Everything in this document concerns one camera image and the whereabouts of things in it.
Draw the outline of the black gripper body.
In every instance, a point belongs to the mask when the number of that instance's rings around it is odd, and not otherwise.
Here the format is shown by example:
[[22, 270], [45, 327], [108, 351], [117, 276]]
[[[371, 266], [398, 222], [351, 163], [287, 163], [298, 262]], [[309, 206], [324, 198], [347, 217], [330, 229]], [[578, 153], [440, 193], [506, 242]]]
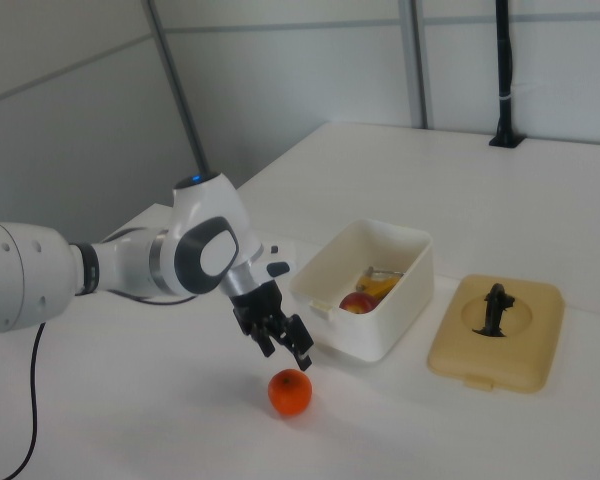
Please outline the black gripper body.
[[274, 280], [249, 293], [232, 296], [230, 301], [244, 335], [254, 338], [281, 335], [285, 315], [281, 309], [282, 294]]

